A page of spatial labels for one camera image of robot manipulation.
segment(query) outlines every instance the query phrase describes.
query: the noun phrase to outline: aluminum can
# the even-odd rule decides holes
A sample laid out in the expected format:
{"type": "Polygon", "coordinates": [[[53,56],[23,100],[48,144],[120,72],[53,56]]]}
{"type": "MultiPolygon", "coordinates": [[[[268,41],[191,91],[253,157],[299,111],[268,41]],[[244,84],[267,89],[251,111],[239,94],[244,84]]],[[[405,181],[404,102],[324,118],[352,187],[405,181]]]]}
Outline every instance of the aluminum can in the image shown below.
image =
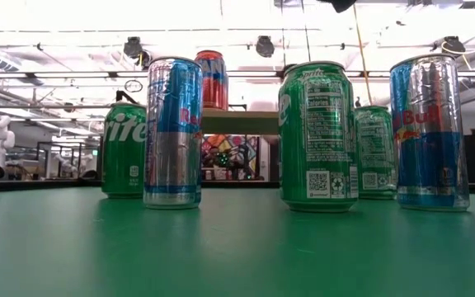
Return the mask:
{"type": "Polygon", "coordinates": [[[144,204],[154,209],[200,203],[203,77],[194,61],[162,57],[149,65],[144,204]]]}
{"type": "Polygon", "coordinates": [[[195,61],[203,72],[203,108],[228,110],[228,75],[223,55],[214,50],[197,53],[195,61]]]}
{"type": "Polygon", "coordinates": [[[355,109],[359,198],[393,199],[397,192],[392,116],[384,106],[355,109]]]}
{"type": "Polygon", "coordinates": [[[390,75],[399,204],[465,211],[470,200],[454,57],[415,57],[390,75]]]}
{"type": "Polygon", "coordinates": [[[357,201],[353,91],[341,65],[288,69],[279,93],[281,197],[292,210],[344,212],[357,201]]]}
{"type": "Polygon", "coordinates": [[[113,104],[103,139],[102,192],[109,198],[142,198],[146,107],[113,104]]]}

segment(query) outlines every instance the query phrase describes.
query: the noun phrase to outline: table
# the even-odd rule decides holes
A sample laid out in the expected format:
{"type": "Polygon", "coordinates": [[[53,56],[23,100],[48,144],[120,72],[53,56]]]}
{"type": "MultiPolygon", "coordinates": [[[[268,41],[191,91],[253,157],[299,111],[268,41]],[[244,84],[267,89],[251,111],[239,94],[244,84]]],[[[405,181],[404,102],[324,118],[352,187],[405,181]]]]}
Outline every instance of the table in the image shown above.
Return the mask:
{"type": "Polygon", "coordinates": [[[277,189],[206,189],[198,210],[0,192],[0,296],[475,296],[475,195],[464,214],[306,214],[277,189]]]}

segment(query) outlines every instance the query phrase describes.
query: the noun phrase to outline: wooden shelf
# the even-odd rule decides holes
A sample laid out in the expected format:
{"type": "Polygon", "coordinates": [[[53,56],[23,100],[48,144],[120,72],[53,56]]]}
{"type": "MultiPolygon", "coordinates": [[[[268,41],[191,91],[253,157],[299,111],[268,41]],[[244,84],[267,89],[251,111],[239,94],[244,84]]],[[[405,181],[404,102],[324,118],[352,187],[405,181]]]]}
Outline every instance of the wooden shelf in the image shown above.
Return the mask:
{"type": "Polygon", "coordinates": [[[278,134],[277,111],[204,111],[205,134],[278,134]]]}

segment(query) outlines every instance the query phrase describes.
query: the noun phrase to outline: nutrition facts label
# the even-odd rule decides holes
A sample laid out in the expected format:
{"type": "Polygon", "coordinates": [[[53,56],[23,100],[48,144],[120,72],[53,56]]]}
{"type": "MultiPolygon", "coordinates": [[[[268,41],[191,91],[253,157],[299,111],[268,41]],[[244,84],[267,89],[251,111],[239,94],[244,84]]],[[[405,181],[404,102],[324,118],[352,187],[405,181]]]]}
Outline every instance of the nutrition facts label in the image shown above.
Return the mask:
{"type": "Polygon", "coordinates": [[[342,101],[341,82],[312,86],[307,90],[305,116],[308,162],[349,161],[345,140],[347,120],[342,101]]]}
{"type": "Polygon", "coordinates": [[[386,167],[389,149],[382,120],[360,122],[360,161],[362,167],[386,167]]]}

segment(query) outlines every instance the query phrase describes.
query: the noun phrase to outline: green soda can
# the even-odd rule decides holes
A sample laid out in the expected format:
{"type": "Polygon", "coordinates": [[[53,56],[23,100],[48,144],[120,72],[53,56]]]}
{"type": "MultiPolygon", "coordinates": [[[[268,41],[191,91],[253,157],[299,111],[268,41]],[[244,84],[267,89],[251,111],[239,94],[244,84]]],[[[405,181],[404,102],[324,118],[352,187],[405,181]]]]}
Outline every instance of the green soda can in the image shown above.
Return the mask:
{"type": "Polygon", "coordinates": [[[344,68],[309,62],[279,93],[281,199],[291,210],[348,211],[358,198],[353,91],[344,68]]]}
{"type": "Polygon", "coordinates": [[[392,137],[392,116],[383,106],[355,110],[359,196],[393,199],[397,182],[392,137]]]}
{"type": "Polygon", "coordinates": [[[146,107],[118,102],[104,123],[102,192],[109,198],[142,198],[146,107]]]}

